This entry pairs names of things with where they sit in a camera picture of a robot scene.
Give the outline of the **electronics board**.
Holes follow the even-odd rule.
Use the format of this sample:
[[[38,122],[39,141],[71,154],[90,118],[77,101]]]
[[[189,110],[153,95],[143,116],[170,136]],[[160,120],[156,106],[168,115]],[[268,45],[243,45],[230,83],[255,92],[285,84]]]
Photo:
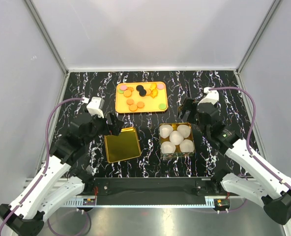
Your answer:
[[[83,205],[84,206],[94,206],[94,205],[96,205],[95,199],[93,199],[93,198],[84,198],[83,199]]]
[[[218,199],[217,200],[217,205],[218,206],[224,206],[224,205],[228,205],[229,204],[229,200],[228,199]]]

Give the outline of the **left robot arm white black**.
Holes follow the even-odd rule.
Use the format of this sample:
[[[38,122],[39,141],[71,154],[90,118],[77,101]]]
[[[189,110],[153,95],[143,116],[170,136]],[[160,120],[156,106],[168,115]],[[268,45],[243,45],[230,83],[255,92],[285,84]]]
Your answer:
[[[36,236],[45,221],[70,198],[94,190],[85,170],[77,170],[65,184],[51,192],[56,182],[86,154],[89,144],[99,135],[119,135],[124,122],[115,114],[106,118],[82,113],[47,153],[46,162],[28,187],[11,203],[0,205],[2,225],[19,236]]]

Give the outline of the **black round cookie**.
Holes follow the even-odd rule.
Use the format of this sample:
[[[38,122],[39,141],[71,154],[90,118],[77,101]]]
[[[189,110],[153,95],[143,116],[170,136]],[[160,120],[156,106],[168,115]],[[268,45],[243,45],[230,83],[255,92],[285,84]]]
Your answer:
[[[138,85],[138,86],[136,86],[136,90],[142,91],[142,90],[144,90],[144,87],[142,85]]]
[[[144,89],[144,90],[139,91],[139,95],[140,95],[141,97],[146,96],[146,90]]]

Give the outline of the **yellow plastic tray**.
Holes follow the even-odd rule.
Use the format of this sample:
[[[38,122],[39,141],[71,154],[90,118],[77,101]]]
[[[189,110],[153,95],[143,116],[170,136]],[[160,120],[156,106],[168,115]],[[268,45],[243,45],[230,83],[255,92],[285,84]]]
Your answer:
[[[139,91],[136,90],[136,86],[142,85],[144,89],[150,89],[150,85],[152,83],[156,84],[164,84],[164,89],[158,90],[158,95],[155,98],[152,98],[150,95],[146,95],[141,97],[139,95]],[[132,87],[134,91],[130,97],[125,97],[124,93],[120,94],[118,90],[121,85],[126,85],[128,87]],[[138,108],[136,111],[132,112],[129,110],[129,105],[126,103],[128,99],[133,99],[134,104],[138,102],[144,102],[145,106],[143,108]],[[164,110],[159,109],[160,104],[166,104],[167,107]],[[168,109],[168,96],[167,96],[167,87],[164,82],[133,82],[133,83],[121,83],[116,87],[116,101],[115,101],[115,110],[120,114],[124,113],[154,113],[154,112],[164,112]]]

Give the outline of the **white paper cup centre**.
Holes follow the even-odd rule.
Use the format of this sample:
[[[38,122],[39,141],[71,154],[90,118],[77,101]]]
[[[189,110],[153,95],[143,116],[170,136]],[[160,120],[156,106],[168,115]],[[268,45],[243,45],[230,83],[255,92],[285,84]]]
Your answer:
[[[181,133],[179,133],[177,130],[175,130],[175,131],[172,131],[170,133],[169,139],[170,139],[170,142],[172,144],[174,144],[175,146],[177,146],[177,145],[180,145],[180,143],[183,142],[184,137],[182,136]]]

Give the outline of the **yellow star cookie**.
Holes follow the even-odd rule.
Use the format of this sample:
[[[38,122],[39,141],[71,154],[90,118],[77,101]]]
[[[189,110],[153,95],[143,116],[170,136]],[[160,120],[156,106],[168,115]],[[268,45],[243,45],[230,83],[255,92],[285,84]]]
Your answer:
[[[153,90],[151,91],[150,96],[151,96],[152,98],[155,98],[157,95],[158,95],[158,90],[155,88],[155,89],[153,89]]]
[[[152,83],[151,85],[150,85],[150,89],[151,90],[154,90],[154,89],[156,89],[157,88],[157,84],[156,83]]]

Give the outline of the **white paper cup top-left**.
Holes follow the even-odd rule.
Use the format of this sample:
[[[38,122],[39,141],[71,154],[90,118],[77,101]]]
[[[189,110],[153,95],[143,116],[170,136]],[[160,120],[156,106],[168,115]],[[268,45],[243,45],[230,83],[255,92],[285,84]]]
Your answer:
[[[170,136],[170,134],[173,132],[173,127],[168,124],[162,124],[159,127],[159,134],[160,137],[165,139]]]

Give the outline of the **white paper cup bottom-right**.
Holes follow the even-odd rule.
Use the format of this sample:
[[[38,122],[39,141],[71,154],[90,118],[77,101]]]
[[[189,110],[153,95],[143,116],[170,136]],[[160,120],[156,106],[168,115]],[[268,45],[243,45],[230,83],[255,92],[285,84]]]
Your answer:
[[[195,146],[191,140],[185,139],[179,144],[180,151],[183,153],[194,152]]]

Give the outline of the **orange scalloped cookie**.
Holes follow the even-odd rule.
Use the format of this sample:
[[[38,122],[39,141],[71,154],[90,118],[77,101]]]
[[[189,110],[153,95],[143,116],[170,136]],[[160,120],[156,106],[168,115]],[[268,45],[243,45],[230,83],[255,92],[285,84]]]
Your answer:
[[[138,108],[143,108],[145,106],[144,102],[138,102],[137,107]]]

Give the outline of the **yellow star cookie upper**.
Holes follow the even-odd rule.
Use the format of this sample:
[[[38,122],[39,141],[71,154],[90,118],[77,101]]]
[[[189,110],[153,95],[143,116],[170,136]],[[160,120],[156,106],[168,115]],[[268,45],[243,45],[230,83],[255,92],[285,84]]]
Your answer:
[[[154,90],[154,89],[156,89],[157,88],[157,84],[156,83],[152,83],[151,85],[150,85],[150,89],[151,90]]]

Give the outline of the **pink round cookie right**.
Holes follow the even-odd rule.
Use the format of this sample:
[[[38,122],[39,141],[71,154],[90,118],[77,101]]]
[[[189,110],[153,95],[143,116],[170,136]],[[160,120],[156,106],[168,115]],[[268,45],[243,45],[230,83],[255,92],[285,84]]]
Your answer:
[[[164,89],[164,87],[165,87],[164,84],[157,84],[157,88],[160,90]]]

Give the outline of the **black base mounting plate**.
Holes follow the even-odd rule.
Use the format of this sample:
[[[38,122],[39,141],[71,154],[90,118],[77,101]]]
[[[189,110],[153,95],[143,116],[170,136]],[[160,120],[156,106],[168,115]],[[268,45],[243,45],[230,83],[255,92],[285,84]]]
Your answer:
[[[205,196],[226,196],[227,192],[219,184],[208,177],[133,177],[133,178],[101,178],[89,179],[84,193],[98,190],[99,196],[107,196],[121,192],[185,192]]]

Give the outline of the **right electronics board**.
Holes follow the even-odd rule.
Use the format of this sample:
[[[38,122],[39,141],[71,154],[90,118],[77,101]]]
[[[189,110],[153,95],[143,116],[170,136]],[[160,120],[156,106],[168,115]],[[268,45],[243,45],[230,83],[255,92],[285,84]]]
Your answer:
[[[224,206],[224,205],[228,205],[229,204],[229,200],[228,199],[218,199],[217,200],[217,205],[218,206]]]

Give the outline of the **white paper cup bottom-left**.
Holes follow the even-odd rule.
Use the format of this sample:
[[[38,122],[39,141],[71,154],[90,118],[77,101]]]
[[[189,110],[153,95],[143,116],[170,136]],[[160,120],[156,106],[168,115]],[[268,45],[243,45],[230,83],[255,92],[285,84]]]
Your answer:
[[[162,154],[171,154],[174,153],[176,150],[176,146],[169,141],[163,142],[161,145],[161,152]]]

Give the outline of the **pink round cookie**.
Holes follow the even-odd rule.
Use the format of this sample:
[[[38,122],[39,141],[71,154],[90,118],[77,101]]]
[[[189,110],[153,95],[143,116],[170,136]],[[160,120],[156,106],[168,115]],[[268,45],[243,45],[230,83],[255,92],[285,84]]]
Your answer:
[[[157,84],[157,88],[160,90],[164,89],[164,87],[165,87],[164,84]]]
[[[120,90],[127,90],[127,86],[126,85],[121,85],[120,86]]]

